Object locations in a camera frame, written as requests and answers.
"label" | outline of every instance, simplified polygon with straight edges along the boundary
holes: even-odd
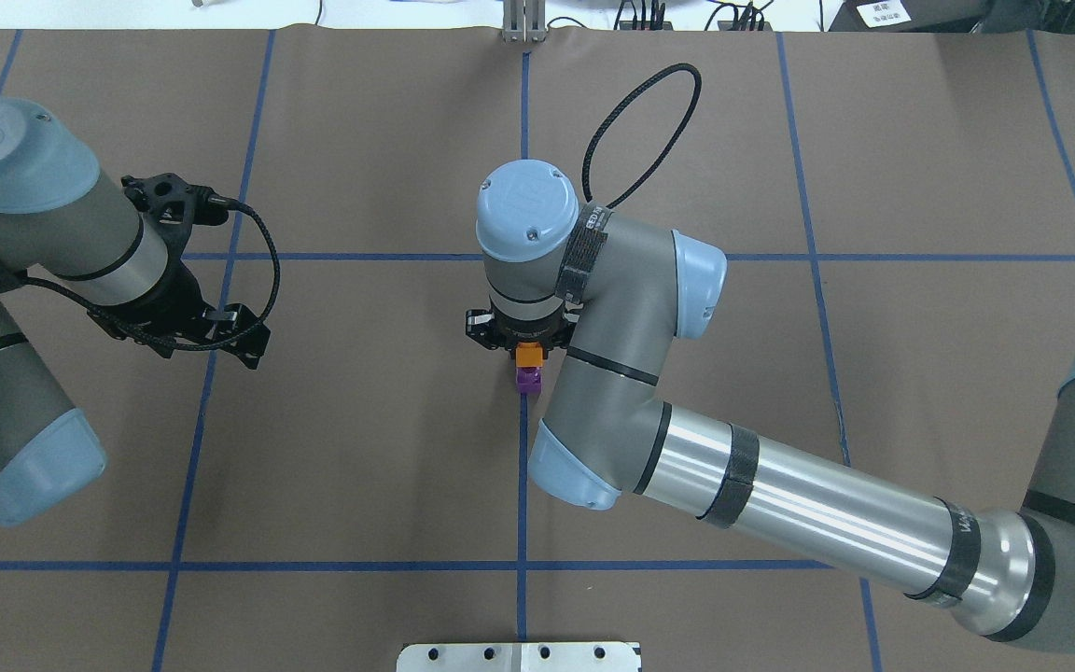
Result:
[[[902,0],[887,0],[886,3],[858,4],[857,12],[861,14],[861,20],[866,26],[878,27],[885,25],[904,25],[909,22],[907,8],[903,8]]]

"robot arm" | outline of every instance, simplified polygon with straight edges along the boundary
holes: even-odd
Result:
[[[220,225],[228,209],[246,205],[170,173],[124,178],[119,192],[52,112],[0,98],[0,294],[48,286],[81,302],[116,339],[133,337],[162,357],[227,349],[255,369],[272,301],[258,318],[240,303],[216,311],[181,260],[194,224]],[[26,277],[34,264],[63,288]],[[103,468],[85,415],[0,302],[0,524],[29,519]]]
[[[580,205],[542,161],[493,172],[477,213],[481,324],[497,342],[583,306],[530,452],[543,489],[592,510],[644,494],[950,610],[981,637],[1075,652],[1075,370],[1020,512],[973,514],[655,397],[670,341],[702,335],[719,299],[716,247]]]

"cable clip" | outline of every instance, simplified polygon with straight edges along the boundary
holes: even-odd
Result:
[[[562,264],[555,284],[556,297],[568,303],[584,302],[584,292],[588,288],[591,271],[597,267],[597,257],[608,242],[605,226],[608,226],[612,213],[597,203],[588,203],[579,210],[578,221],[575,221],[567,251],[562,253]]]

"black cable on table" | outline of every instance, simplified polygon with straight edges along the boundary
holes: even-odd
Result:
[[[550,18],[550,20],[546,22],[546,29],[548,30],[549,27],[551,27],[550,25],[553,25],[556,20],[563,20],[563,19],[576,23],[576,25],[580,25],[583,27],[588,27],[588,26],[584,25],[584,22],[580,22],[579,18],[576,18],[576,17],[554,17],[554,18]]]
[[[658,167],[661,166],[662,159],[666,158],[666,154],[670,154],[670,149],[674,147],[675,142],[678,141],[678,137],[682,135],[684,129],[687,128],[687,123],[689,123],[691,115],[696,114],[696,105],[697,103],[699,103],[700,90],[703,90],[704,87],[704,78],[703,76],[700,76],[699,69],[696,69],[696,66],[692,66],[690,63],[675,63],[673,66],[663,68],[660,72],[649,77],[649,80],[642,82],[641,85],[637,88],[631,90],[631,92],[628,94],[628,96],[625,96],[624,101],[619,102],[618,105],[616,105],[616,108],[614,108],[614,110],[610,112],[608,116],[604,118],[603,123],[600,125],[600,128],[597,128],[597,132],[594,132],[594,135],[591,137],[591,141],[588,142],[588,148],[586,148],[584,153],[584,199],[588,201],[592,200],[591,158],[592,156],[594,156],[594,153],[597,153],[597,147],[598,145],[600,145],[600,140],[602,139],[602,137],[605,135],[605,132],[608,131],[608,127],[611,127],[612,124],[615,123],[616,117],[619,117],[619,114],[621,114],[621,112],[625,111],[625,108],[630,106],[633,101],[636,101],[636,99],[639,99],[641,95],[645,94],[646,90],[649,90],[649,88],[651,88],[655,84],[657,84],[657,82],[665,80],[665,77],[669,77],[671,74],[675,72],[690,73],[692,80],[696,81],[696,86],[693,89],[691,89],[690,104],[687,105],[687,111],[683,113],[683,120],[679,120],[678,128],[675,128],[674,135],[670,137],[670,141],[666,142],[665,147],[661,149],[661,154],[658,154],[658,158],[655,159],[654,163],[649,166],[649,168],[646,169],[646,171],[641,175],[641,177],[639,177],[631,187],[627,188],[625,192],[618,197],[618,199],[608,203],[608,208],[615,209],[616,205],[619,205],[625,199],[628,199],[628,197],[630,197],[634,191],[636,191],[636,188],[641,187],[641,184],[644,184],[645,180],[648,180],[649,175],[654,174],[654,171],[658,170]]]

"purple block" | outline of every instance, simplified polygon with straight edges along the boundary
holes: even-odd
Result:
[[[517,392],[521,395],[541,395],[541,367],[517,367]]]

